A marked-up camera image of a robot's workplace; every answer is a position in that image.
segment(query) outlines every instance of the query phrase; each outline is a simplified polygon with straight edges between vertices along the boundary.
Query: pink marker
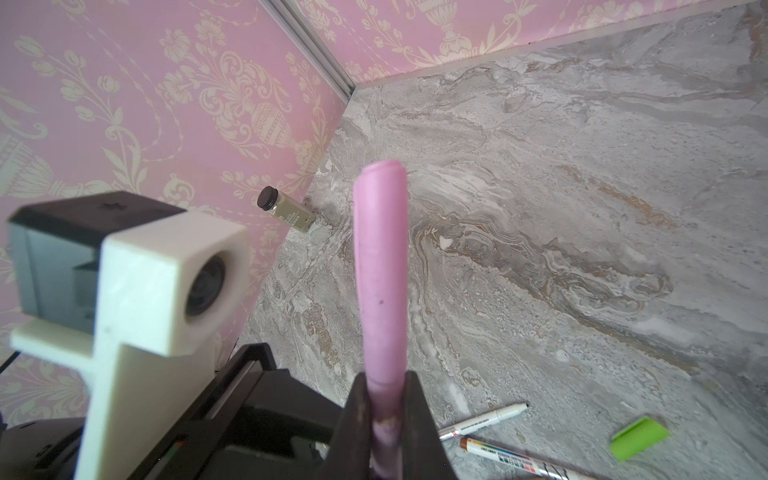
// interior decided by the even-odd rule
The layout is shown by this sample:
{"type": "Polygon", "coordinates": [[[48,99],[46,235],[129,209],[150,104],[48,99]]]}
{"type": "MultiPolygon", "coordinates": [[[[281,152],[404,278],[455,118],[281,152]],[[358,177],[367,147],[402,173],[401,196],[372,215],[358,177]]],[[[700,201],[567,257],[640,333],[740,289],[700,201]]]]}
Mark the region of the pink marker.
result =
{"type": "Polygon", "coordinates": [[[368,166],[355,182],[355,271],[368,393],[373,469],[399,478],[408,338],[408,186],[397,160],[368,166]]]}

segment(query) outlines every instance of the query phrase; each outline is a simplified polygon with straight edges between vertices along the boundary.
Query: pink wall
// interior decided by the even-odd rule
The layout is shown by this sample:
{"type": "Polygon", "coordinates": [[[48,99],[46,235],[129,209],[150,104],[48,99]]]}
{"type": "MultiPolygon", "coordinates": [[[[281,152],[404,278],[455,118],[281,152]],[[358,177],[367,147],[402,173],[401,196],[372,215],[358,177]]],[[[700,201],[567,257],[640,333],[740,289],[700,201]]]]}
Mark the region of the pink wall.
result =
{"type": "MultiPolygon", "coordinates": [[[[287,233],[256,195],[303,198],[343,103],[254,1],[17,0],[0,18],[0,217],[129,190],[247,225],[249,296],[218,334],[226,359],[287,233]]],[[[0,362],[24,321],[0,249],[0,362]]],[[[78,375],[49,362],[22,355],[0,376],[11,425],[86,405],[78,375]]]]}
{"type": "Polygon", "coordinates": [[[697,0],[296,0],[356,84],[697,0]]]}

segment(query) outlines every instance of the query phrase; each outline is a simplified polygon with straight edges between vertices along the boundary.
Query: camera lens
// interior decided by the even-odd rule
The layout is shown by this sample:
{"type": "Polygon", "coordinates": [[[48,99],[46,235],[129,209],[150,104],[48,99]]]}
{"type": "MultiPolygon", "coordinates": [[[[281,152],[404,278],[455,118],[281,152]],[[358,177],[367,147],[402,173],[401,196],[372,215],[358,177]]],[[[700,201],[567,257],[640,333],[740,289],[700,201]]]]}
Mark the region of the camera lens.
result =
{"type": "Polygon", "coordinates": [[[208,310],[221,293],[227,268],[224,261],[211,257],[194,279],[187,297],[187,315],[196,316],[208,310]]]}

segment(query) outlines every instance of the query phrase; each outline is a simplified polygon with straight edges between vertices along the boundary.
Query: small glass bottle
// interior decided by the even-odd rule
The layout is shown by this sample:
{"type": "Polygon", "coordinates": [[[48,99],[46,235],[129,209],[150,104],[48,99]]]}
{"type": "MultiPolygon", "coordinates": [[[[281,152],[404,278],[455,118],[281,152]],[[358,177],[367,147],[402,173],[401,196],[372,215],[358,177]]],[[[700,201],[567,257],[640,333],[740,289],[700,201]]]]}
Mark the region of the small glass bottle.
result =
{"type": "Polygon", "coordinates": [[[315,214],[274,187],[264,187],[259,194],[257,205],[299,232],[306,232],[315,223],[315,214]]]}

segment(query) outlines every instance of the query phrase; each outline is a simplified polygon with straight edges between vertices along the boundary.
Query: black bottle cap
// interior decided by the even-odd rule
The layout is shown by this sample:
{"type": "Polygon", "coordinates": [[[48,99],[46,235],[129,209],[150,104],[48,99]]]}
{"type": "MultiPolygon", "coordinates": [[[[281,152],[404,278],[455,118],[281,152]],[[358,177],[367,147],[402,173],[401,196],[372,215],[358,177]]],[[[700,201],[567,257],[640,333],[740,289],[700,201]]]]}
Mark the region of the black bottle cap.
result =
{"type": "Polygon", "coordinates": [[[259,200],[256,200],[261,210],[269,210],[275,206],[277,202],[277,189],[274,187],[264,187],[264,190],[259,194],[259,200]]]}

